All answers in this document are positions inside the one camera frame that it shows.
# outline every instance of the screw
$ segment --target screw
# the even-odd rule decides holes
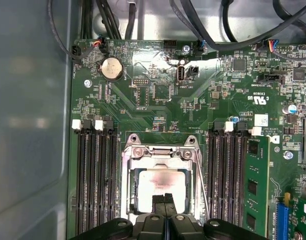
[[[189,54],[191,48],[188,45],[183,46],[182,51],[185,54]]]
[[[143,149],[142,149],[142,148],[136,147],[136,148],[134,148],[134,150],[133,150],[133,154],[134,154],[134,157],[136,157],[136,158],[139,157],[139,158],[140,158],[140,157],[143,156],[144,152],[143,152]]]
[[[158,217],[158,216],[152,216],[151,219],[152,219],[153,221],[157,221],[157,220],[159,219],[159,217]]]
[[[209,224],[212,225],[213,227],[219,226],[219,223],[217,221],[211,221]]]
[[[184,151],[184,158],[185,159],[189,159],[191,156],[192,156],[191,151],[189,151],[189,150]]]
[[[92,81],[91,80],[85,80],[84,81],[84,86],[86,87],[86,88],[90,88],[91,86],[92,86]]]
[[[303,240],[303,235],[300,232],[295,232],[294,233],[294,239],[295,240]]]
[[[118,223],[118,225],[119,225],[120,227],[121,227],[121,226],[125,226],[125,225],[126,225],[126,222],[121,221],[121,222]]]
[[[294,157],[294,154],[291,151],[285,151],[284,152],[284,159],[290,160]]]
[[[177,215],[177,216],[176,216],[176,219],[179,220],[179,221],[182,221],[182,220],[185,219],[185,217],[182,216],[182,215]]]

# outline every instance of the memory chip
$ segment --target memory chip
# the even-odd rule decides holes
[[[256,229],[256,218],[254,218],[249,213],[246,215],[246,223],[252,230]]]
[[[258,155],[259,143],[257,141],[249,141],[248,152],[253,155]]]
[[[251,194],[257,195],[257,182],[248,179],[247,189]]]
[[[234,59],[233,70],[237,72],[246,71],[246,60],[245,59]]]
[[[294,68],[293,71],[293,80],[294,81],[305,81],[306,78],[306,69],[304,67]]]

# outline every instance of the cable connector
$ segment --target cable connector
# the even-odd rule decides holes
[[[127,3],[128,4],[135,4],[135,7],[136,7],[136,11],[137,11],[137,0],[127,0]]]
[[[226,7],[230,4],[232,4],[233,2],[234,2],[234,0],[222,0],[221,4],[222,4],[223,7]]]

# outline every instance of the capacitor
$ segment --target capacitor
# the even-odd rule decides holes
[[[291,151],[284,152],[284,159],[290,160],[294,157],[294,154]]]
[[[229,117],[229,121],[236,124],[236,123],[239,122],[239,117],[237,117],[237,116],[230,116]]]
[[[295,114],[297,113],[297,107],[294,104],[286,105],[283,107],[284,114]]]

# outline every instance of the blue capacitor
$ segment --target blue capacitor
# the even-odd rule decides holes
[[[239,122],[239,117],[237,117],[237,116],[230,116],[229,117],[229,121],[236,124],[236,123]]]

